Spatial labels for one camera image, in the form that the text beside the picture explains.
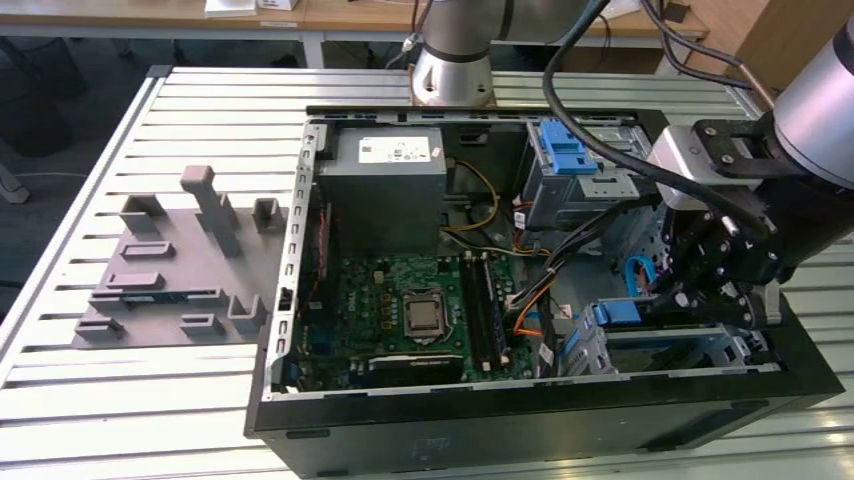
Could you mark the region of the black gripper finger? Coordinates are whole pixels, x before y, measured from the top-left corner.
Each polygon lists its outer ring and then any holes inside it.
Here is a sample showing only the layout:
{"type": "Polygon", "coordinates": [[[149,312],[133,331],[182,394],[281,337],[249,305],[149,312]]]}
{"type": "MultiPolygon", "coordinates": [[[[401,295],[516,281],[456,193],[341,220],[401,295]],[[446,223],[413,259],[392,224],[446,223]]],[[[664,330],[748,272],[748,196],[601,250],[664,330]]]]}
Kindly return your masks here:
{"type": "Polygon", "coordinates": [[[724,257],[721,245],[726,244],[714,211],[673,210],[669,215],[669,263],[657,280],[658,308],[677,307],[680,293],[693,298],[714,270],[713,263],[724,257]]]}
{"type": "Polygon", "coordinates": [[[768,311],[754,285],[730,279],[724,267],[692,272],[676,282],[674,302],[700,323],[767,328],[768,311]]]}

